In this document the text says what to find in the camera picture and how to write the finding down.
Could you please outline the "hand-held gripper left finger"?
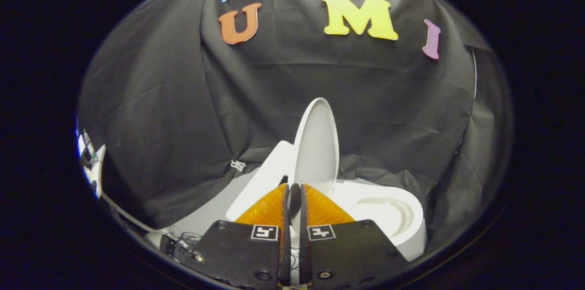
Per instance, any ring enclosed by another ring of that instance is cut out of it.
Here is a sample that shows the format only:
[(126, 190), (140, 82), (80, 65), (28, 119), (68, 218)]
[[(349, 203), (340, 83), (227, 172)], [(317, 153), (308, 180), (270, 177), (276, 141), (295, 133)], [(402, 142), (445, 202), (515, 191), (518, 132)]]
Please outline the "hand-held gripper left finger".
[(235, 222), (215, 221), (197, 242), (194, 270), (234, 288), (290, 286), (289, 193), (281, 184)]

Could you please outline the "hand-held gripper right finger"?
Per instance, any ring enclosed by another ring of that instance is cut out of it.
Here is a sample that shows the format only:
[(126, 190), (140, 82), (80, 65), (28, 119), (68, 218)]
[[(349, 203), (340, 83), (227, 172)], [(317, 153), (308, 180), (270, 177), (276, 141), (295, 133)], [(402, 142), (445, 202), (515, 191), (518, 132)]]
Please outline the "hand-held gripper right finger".
[(299, 188), (299, 281), (366, 288), (400, 278), (408, 262), (372, 219), (357, 220), (308, 184)]

